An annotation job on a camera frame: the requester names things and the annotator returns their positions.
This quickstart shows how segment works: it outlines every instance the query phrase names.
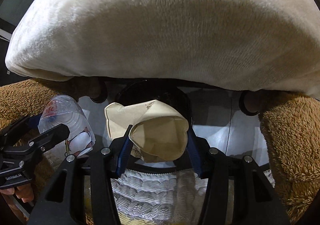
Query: gray tile floor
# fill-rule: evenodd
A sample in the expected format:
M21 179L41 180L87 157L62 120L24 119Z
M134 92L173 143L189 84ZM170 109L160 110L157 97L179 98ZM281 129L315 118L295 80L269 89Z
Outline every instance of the gray tile floor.
M86 110L88 121L96 135L96 150L110 144L106 130L104 108L113 102L114 96L124 86L108 84L108 102L95 104L88 97L79 100ZM181 88L188 94L193 111L194 131L197 136L206 138L212 147L217 147L228 156L241 158L251 155L261 166L269 162L267 146L260 132L257 116L246 116L238 106L240 92L223 89ZM170 167L173 163L158 165L159 168Z

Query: cream plush blanket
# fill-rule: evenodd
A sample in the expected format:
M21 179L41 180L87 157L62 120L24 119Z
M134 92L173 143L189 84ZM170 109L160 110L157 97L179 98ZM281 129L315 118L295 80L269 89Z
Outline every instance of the cream plush blanket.
M49 80L178 78L320 99L313 0L35 0L6 65Z

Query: brown paper bag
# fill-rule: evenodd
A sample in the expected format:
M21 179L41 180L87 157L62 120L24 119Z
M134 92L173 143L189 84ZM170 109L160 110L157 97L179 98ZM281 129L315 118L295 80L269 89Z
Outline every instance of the brown paper bag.
M113 140L122 137L130 124L131 154L145 162L173 161L186 149L188 121L174 108L158 100L123 106L111 103L105 108L107 130Z

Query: silver bolt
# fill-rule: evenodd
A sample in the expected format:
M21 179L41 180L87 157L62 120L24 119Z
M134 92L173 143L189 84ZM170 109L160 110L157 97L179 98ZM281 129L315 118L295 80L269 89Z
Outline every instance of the silver bolt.
M103 155L108 155L109 153L110 153L110 148L103 148L101 150L101 154L103 154Z
M252 162L252 157L251 157L251 156L244 156L244 160L245 160L247 163L251 163L251 162Z
M209 153L212 155L216 155L216 154L218 154L218 149L217 148L210 148Z
M67 161L68 161L68 162L72 162L74 159L75 159L75 156L74 156L74 155L69 155L69 156L67 156Z

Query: paper bag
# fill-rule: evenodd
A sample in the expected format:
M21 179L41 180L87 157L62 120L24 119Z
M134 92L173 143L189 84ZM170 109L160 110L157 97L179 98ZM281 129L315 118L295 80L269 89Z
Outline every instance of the paper bag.
M122 137L130 124L131 154L147 163L173 161L184 153L188 121L174 108L158 100L123 106L111 103L105 108L107 130L113 140Z

